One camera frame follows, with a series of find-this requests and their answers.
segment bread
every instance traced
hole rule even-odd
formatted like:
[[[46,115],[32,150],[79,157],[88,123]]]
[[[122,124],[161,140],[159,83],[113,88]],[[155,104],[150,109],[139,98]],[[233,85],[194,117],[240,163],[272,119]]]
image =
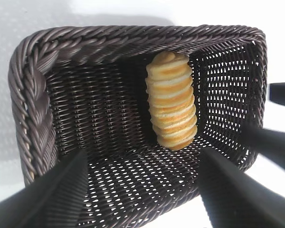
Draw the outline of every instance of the bread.
[[[171,150],[188,146],[197,133],[188,61],[184,55],[164,51],[147,65],[146,92],[153,130],[158,143]]]

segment white table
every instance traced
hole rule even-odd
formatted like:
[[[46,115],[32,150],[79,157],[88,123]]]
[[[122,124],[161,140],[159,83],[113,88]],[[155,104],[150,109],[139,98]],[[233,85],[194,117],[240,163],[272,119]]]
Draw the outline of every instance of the white table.
[[[258,27],[268,44],[268,82],[285,82],[285,2],[185,0],[0,0],[0,201],[24,187],[7,83],[9,58],[31,33],[58,26],[241,24]],[[266,103],[264,127],[285,131],[285,107]],[[285,172],[259,157],[247,172],[285,196]],[[146,228],[210,228],[201,199]]]

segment basket rim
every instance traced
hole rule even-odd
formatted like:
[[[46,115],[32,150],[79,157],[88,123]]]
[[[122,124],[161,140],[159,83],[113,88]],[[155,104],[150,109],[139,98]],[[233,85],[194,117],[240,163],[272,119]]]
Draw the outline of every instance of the basket rim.
[[[29,128],[27,119],[32,117],[28,105],[31,106],[32,112],[37,113],[37,107],[32,103],[32,100],[38,100],[45,91],[45,87],[43,87],[45,80],[39,74],[40,72],[45,74],[51,68],[60,50],[66,47],[80,48],[85,45],[105,47],[106,45],[160,44],[162,42],[190,44],[197,41],[209,42],[214,40],[218,43],[233,40],[241,40],[244,43],[251,43],[252,41],[258,43],[266,68],[264,33],[257,28],[241,25],[200,25],[197,27],[66,26],[40,30],[24,38],[16,47],[10,59],[8,78],[25,183],[31,183],[37,173],[31,163],[31,160],[35,157],[30,151],[33,142],[27,134]],[[31,101],[28,101],[28,93],[31,96]],[[33,117],[33,124],[39,124],[40,121],[40,119]]]

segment bread roll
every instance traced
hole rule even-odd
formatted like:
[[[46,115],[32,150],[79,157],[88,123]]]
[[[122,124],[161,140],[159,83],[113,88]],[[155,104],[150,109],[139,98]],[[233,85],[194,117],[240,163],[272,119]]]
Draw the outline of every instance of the bread roll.
[[[164,51],[147,65],[146,92],[153,130],[158,143],[171,150],[188,146],[197,133],[188,61],[187,56]]]

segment wicker basket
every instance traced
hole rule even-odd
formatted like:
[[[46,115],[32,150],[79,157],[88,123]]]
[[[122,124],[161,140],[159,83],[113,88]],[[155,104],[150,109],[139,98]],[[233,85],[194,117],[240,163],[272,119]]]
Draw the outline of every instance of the wicker basket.
[[[162,50],[189,55],[193,69],[199,130],[176,152],[156,143],[145,92],[145,67]],[[81,227],[139,227],[196,197],[202,147],[242,170],[256,159],[238,143],[242,124],[262,126],[267,57],[256,28],[51,28],[25,38],[9,67],[25,183],[89,151]]]

